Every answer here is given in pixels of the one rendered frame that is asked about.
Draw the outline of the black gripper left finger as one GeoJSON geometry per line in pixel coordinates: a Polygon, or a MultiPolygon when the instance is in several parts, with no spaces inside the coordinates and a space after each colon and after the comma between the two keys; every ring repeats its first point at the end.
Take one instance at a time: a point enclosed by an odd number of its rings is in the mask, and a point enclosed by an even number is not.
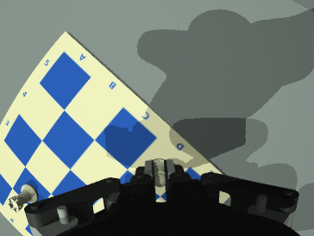
{"type": "Polygon", "coordinates": [[[153,160],[136,168],[129,183],[121,184],[120,179],[107,177],[30,203],[24,212],[33,236],[56,236],[106,212],[106,220],[146,214],[148,202],[156,202],[153,160]],[[93,203],[100,198],[104,209],[94,214],[93,203]]]}

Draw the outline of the white rook chess piece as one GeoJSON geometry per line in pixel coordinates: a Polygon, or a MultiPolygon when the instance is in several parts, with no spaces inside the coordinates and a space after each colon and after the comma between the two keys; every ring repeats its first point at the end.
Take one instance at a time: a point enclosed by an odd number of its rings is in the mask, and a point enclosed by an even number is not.
{"type": "Polygon", "coordinates": [[[38,194],[35,188],[30,184],[24,184],[21,188],[21,193],[18,196],[12,196],[8,200],[8,206],[13,212],[18,212],[23,208],[23,204],[36,202],[38,194]]]}

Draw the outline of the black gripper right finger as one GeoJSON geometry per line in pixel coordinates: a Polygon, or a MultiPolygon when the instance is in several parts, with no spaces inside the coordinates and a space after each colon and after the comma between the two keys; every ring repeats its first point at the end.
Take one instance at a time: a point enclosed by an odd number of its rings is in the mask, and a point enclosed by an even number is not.
{"type": "Polygon", "coordinates": [[[223,211],[225,207],[267,217],[292,227],[299,196],[294,189],[215,172],[202,174],[201,180],[192,179],[188,173],[183,172],[181,165],[174,165],[172,159],[164,159],[164,169],[166,201],[177,200],[180,210],[223,211]],[[230,195],[230,206],[219,202],[220,191],[230,195]]]}

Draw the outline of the white pawn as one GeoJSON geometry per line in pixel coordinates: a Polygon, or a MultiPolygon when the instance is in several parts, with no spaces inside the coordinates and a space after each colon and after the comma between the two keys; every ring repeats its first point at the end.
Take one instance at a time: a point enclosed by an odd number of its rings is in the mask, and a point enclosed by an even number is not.
{"type": "Polygon", "coordinates": [[[164,159],[157,158],[154,160],[154,179],[155,186],[163,187],[166,185],[164,159]]]}

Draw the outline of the blue and cream chessboard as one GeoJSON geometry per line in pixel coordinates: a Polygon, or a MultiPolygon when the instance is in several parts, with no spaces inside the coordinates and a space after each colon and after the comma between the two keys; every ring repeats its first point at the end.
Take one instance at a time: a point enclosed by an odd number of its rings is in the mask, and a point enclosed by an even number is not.
{"type": "Polygon", "coordinates": [[[0,125],[0,212],[33,236],[24,184],[38,201],[106,177],[129,183],[145,161],[172,159],[192,179],[222,174],[66,31],[36,66],[0,125]]]}

